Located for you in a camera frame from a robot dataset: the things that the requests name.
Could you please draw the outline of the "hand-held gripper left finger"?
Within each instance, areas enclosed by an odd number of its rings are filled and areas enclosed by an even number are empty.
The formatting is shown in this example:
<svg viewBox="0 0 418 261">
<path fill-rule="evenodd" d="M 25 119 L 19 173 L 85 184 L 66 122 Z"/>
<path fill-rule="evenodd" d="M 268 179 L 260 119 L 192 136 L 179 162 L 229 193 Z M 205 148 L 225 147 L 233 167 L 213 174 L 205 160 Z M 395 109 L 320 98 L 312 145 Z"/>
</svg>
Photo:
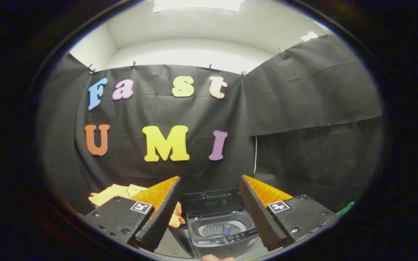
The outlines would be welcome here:
<svg viewBox="0 0 418 261">
<path fill-rule="evenodd" d="M 131 198 L 114 196 L 87 215 L 89 225 L 121 244 L 154 251 L 181 196 L 181 177 L 160 182 Z"/>
</svg>

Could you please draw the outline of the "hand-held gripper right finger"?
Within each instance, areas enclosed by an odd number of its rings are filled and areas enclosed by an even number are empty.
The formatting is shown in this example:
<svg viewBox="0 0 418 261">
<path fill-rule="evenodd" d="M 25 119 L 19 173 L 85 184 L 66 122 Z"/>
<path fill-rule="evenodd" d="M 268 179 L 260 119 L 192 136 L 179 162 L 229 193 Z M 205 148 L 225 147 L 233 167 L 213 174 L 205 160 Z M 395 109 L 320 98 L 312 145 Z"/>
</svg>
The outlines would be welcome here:
<svg viewBox="0 0 418 261">
<path fill-rule="evenodd" d="M 263 245 L 273 251 L 311 237 L 335 218 L 335 213 L 312 197 L 291 196 L 243 175 L 239 191 Z"/>
</svg>

